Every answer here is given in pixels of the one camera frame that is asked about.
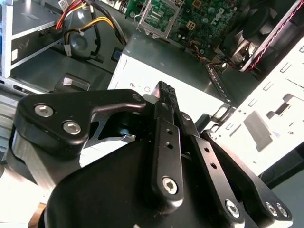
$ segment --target motherboard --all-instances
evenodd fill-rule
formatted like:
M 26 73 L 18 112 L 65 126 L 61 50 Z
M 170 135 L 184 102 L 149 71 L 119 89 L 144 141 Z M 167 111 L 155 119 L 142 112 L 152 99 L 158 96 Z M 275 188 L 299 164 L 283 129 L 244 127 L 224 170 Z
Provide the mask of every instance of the motherboard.
M 164 38 L 212 60 L 233 27 L 241 0 L 130 0 L 126 16 L 154 38 Z

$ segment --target black metal plate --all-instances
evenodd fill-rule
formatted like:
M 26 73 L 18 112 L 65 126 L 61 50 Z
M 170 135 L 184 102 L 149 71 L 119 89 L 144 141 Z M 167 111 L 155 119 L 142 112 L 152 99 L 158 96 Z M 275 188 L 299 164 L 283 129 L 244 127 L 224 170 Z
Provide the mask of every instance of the black metal plate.
M 46 207 L 48 228 L 210 228 L 204 190 L 182 158 L 184 201 L 169 215 L 146 203 L 150 143 L 132 142 L 66 177 Z

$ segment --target red wire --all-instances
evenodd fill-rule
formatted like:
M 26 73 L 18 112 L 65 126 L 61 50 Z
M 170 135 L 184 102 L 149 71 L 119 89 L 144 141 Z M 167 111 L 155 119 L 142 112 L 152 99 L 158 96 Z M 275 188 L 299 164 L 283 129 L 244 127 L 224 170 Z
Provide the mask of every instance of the red wire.
M 301 0 L 298 7 L 289 15 L 288 18 L 284 21 L 284 23 L 281 25 L 281 27 L 276 31 L 276 33 L 271 37 L 269 42 L 266 44 L 266 46 L 263 48 L 263 50 L 258 54 L 256 61 L 251 65 L 250 70 L 252 70 L 258 62 L 261 60 L 262 56 L 265 54 L 267 48 L 269 48 L 270 44 L 275 40 L 277 35 L 282 31 L 282 29 L 285 27 L 287 22 L 290 21 L 290 19 L 295 15 L 295 13 L 301 8 L 301 6 L 304 4 L 304 0 Z
M 64 13 L 61 15 L 55 29 L 58 30 L 62 27 L 63 25 L 63 20 L 66 17 L 67 13 L 72 10 L 73 8 L 77 7 L 78 5 L 80 5 L 82 3 L 82 0 L 73 0 L 71 2 L 71 4 L 68 6 L 68 8 L 66 9 L 66 11 L 64 11 Z

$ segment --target green circuit board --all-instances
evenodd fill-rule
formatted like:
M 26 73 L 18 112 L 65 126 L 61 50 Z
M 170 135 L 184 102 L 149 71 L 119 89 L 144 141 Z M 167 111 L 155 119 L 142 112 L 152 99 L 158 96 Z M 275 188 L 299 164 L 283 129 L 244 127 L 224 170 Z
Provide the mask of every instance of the green circuit board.
M 174 0 L 179 13 L 168 35 L 169 40 L 188 47 L 195 41 L 201 56 L 212 60 L 214 50 L 232 28 L 239 14 L 241 0 Z M 148 0 L 130 0 L 126 16 L 138 22 Z M 164 32 L 175 10 L 162 0 L 152 0 L 145 22 Z

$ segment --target screw hole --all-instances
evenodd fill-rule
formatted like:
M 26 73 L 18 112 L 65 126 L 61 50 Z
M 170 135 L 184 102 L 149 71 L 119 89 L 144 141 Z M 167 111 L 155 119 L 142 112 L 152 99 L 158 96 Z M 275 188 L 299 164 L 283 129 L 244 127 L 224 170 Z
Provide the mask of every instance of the screw hole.
M 216 166 L 216 164 L 214 164 L 214 163 L 211 163 L 210 165 L 212 166 L 212 168 L 214 168 L 214 169 L 217 169 L 217 166 Z
M 169 142 L 166 143 L 166 146 L 167 146 L 169 149 L 173 149 L 173 145 L 170 144 Z
M 170 131 L 170 129 L 167 129 L 166 132 L 167 132 L 168 134 L 170 134 L 170 135 L 173 135 L 173 132 Z

